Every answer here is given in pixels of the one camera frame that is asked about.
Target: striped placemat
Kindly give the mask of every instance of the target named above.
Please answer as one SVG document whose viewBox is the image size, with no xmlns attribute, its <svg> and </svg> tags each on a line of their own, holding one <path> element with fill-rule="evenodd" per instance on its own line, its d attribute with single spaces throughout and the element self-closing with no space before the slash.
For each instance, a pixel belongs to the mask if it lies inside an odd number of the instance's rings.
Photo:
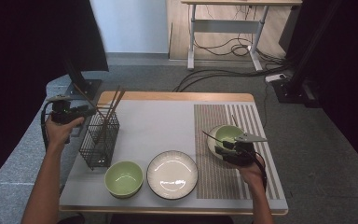
<svg viewBox="0 0 358 224">
<path fill-rule="evenodd" d="M 207 136 L 211 129 L 219 125 L 235 125 L 247 133 L 266 137 L 258 117 L 255 103 L 240 105 L 194 105 L 196 133 L 196 164 L 199 168 L 199 183 L 196 186 L 198 199 L 251 199 L 248 186 L 241 179 L 239 172 L 227 166 L 215 157 L 207 145 Z M 284 199 L 281 182 L 269 152 L 267 142 L 254 143 L 255 150 L 266 161 L 268 175 L 267 197 Z"/>
</svg>

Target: wall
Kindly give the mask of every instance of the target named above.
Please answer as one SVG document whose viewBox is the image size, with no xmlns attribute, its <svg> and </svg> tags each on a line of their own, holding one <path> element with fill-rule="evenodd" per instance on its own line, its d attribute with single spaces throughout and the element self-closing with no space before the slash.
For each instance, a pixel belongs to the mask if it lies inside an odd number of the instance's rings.
<svg viewBox="0 0 358 224">
<path fill-rule="evenodd" d="M 166 0 L 90 0 L 106 52 L 168 53 Z"/>
</svg>

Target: metal desk leg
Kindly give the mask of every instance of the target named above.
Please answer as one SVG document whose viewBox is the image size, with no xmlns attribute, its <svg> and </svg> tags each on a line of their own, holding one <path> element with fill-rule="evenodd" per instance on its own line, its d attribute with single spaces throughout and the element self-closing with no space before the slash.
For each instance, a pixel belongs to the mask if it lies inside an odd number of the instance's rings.
<svg viewBox="0 0 358 224">
<path fill-rule="evenodd" d="M 194 69 L 194 25 L 196 23 L 196 6 L 192 5 L 191 25 L 190 25 L 190 46 L 188 48 L 187 69 Z"/>
<path fill-rule="evenodd" d="M 252 46 L 248 46 L 249 53 L 251 54 L 252 61 L 255 65 L 256 71 L 261 71 L 260 61 L 258 60 L 258 53 L 256 52 L 258 41 L 260 40 L 261 32 L 263 31 L 264 23 L 266 22 L 267 13 L 269 12 L 269 6 L 264 7 L 263 18 L 258 22 L 257 32 L 255 33 L 255 39 Z"/>
</svg>

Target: background desk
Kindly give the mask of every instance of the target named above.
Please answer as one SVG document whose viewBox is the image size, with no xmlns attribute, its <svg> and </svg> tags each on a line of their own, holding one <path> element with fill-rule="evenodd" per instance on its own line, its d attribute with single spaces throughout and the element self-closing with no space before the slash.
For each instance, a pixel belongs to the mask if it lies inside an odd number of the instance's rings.
<svg viewBox="0 0 358 224">
<path fill-rule="evenodd" d="M 104 92 L 99 103 L 109 104 L 113 94 L 111 91 Z M 78 155 L 62 192 L 60 209 L 113 213 L 251 214 L 252 200 L 238 171 L 222 167 L 224 163 L 206 147 L 206 136 L 197 130 L 197 127 L 200 127 L 196 124 L 197 120 L 201 119 L 212 120 L 206 122 L 211 125 L 210 129 L 216 124 L 232 123 L 230 116 L 217 119 L 216 116 L 206 116 L 202 113 L 202 109 L 211 106 L 231 110 L 228 114 L 242 115 L 244 119 L 238 121 L 239 124 L 247 124 L 247 127 L 242 127 L 245 131 L 265 136 L 253 96 L 250 94 L 126 92 L 117 108 L 120 131 L 112 164 L 117 161 L 135 161 L 144 171 L 144 184 L 133 197 L 116 199 L 109 194 L 103 183 L 106 168 L 91 171 Z M 284 215 L 288 207 L 269 146 L 267 143 L 257 143 L 255 147 L 267 163 L 268 201 L 271 211 L 275 215 Z M 199 182 L 196 188 L 179 200 L 160 198 L 153 193 L 145 179 L 148 164 L 159 153 L 167 150 L 185 152 L 199 168 Z M 205 167 L 208 165 L 209 168 L 225 171 L 228 175 L 219 175 L 217 172 L 210 172 L 209 169 L 207 171 Z M 235 189 L 229 183 L 235 183 L 233 186 L 236 186 L 238 192 L 222 196 L 222 192 L 228 194 Z"/>
<path fill-rule="evenodd" d="M 258 54 L 257 44 L 266 21 L 269 6 L 291 7 L 301 5 L 301 0 L 182 0 L 183 4 L 192 6 L 190 26 L 190 46 L 188 49 L 187 68 L 194 69 L 194 33 L 236 33 L 255 34 L 252 46 L 248 47 L 252 61 L 257 71 L 262 70 Z M 232 5 L 232 6 L 264 6 L 263 17 L 260 21 L 221 21 L 221 20 L 196 20 L 197 5 Z"/>
</svg>

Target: black wire basket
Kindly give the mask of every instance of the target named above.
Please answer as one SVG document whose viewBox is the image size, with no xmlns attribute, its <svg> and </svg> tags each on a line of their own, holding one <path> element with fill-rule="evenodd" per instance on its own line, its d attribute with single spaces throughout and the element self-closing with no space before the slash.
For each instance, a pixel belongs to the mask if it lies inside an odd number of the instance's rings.
<svg viewBox="0 0 358 224">
<path fill-rule="evenodd" d="M 109 115 L 109 108 L 99 108 L 91 117 L 79 152 L 91 170 L 110 167 L 120 124 L 117 114 Z"/>
</svg>

